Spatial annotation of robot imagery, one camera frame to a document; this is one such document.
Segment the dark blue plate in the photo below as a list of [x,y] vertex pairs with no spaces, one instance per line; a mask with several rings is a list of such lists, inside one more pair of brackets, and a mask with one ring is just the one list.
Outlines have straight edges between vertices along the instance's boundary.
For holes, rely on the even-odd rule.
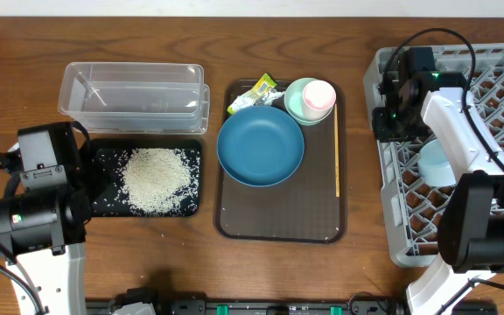
[[216,152],[222,169],[237,182],[253,187],[275,186],[300,166],[305,139],[285,111],[250,107],[222,124]]

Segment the light blue bowl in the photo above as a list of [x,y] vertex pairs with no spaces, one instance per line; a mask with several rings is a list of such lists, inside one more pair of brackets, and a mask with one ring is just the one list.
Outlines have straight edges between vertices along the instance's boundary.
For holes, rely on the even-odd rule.
[[419,151],[417,168],[427,186],[454,186],[456,179],[445,152],[437,139],[428,142]]

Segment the pink cup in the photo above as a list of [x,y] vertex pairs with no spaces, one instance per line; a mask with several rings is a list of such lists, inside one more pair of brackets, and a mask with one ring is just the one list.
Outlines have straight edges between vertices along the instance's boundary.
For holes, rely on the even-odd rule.
[[334,87],[324,80],[313,80],[303,89],[303,115],[306,120],[316,121],[323,118],[334,106],[336,92]]

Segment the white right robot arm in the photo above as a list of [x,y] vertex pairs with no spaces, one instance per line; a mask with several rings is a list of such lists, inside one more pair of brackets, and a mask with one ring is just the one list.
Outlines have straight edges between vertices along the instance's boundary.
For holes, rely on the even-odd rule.
[[480,118],[471,76],[439,72],[430,47],[395,49],[398,78],[382,76],[385,103],[372,111],[381,143],[433,133],[456,186],[437,227],[438,253],[406,289],[404,314],[449,314],[476,285],[504,290],[504,152]]

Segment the pile of rice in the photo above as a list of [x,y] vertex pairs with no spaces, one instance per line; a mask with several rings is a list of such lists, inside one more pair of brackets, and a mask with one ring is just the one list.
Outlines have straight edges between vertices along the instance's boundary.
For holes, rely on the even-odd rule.
[[94,164],[106,184],[93,201],[95,217],[189,217],[198,210],[198,149],[106,148]]

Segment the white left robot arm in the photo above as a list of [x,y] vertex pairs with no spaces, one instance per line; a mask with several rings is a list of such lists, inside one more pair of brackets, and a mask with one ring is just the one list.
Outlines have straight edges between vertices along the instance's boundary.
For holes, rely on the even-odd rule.
[[92,217],[90,171],[76,121],[21,129],[0,152],[10,179],[0,199],[0,273],[23,314],[85,314],[86,224]]

